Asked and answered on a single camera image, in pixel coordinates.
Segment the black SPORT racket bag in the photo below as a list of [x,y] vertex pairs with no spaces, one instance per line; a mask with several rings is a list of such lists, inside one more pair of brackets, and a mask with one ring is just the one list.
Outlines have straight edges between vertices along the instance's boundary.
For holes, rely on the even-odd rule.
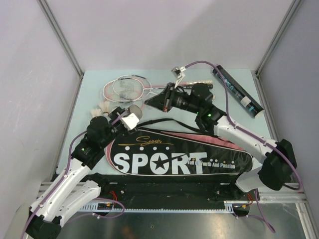
[[218,137],[141,127],[106,147],[118,172],[137,176],[237,176],[253,168],[253,156]]

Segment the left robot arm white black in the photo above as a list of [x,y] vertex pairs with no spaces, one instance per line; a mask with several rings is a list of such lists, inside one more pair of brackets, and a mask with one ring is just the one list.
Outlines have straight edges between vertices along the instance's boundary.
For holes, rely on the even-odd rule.
[[92,117],[81,141],[69,147],[66,168],[29,208],[24,234],[33,239],[55,239],[68,220],[84,205],[109,196],[110,186],[95,174],[76,192],[75,186],[104,157],[105,148],[118,136],[137,130],[142,111],[136,105],[114,108],[107,117]]

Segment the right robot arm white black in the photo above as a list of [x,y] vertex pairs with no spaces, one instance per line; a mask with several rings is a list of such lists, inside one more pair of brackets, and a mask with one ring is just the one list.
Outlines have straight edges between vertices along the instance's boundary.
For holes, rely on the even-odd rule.
[[162,112],[172,108],[196,114],[198,128],[211,136],[228,140],[250,153],[261,167],[240,174],[230,187],[230,195],[243,199],[249,191],[266,186],[279,191],[285,181],[296,172],[296,159],[292,144],[286,139],[267,139],[235,123],[231,117],[212,103],[213,94],[205,83],[196,83],[191,92],[179,91],[168,83],[159,94],[147,99],[145,104]]

